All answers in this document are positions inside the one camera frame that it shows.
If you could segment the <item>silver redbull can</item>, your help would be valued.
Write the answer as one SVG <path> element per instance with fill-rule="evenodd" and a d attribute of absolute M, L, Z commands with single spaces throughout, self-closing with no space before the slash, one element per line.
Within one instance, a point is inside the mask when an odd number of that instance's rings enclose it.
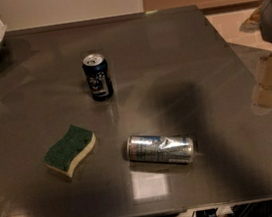
<path fill-rule="evenodd" d="M 189 137 L 131 135 L 126 149 L 130 161 L 190 164 L 194 159 L 194 144 Z"/>

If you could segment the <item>green yellow sponge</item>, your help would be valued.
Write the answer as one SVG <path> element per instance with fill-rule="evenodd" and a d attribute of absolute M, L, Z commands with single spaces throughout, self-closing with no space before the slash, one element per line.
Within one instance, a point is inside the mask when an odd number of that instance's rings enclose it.
<path fill-rule="evenodd" d="M 49 169 L 72 178 L 77 165 L 91 152 L 95 143 L 96 136 L 91 130 L 71 125 L 65 135 L 46 151 L 43 162 Z"/>

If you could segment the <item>dark blue soda can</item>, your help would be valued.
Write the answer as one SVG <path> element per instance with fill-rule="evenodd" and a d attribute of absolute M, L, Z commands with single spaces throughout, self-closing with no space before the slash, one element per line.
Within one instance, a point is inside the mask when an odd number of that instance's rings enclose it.
<path fill-rule="evenodd" d="M 83 72 L 85 73 L 90 92 L 94 100 L 104 101 L 113 95 L 108 64 L 103 55 L 89 54 L 83 59 Z"/>

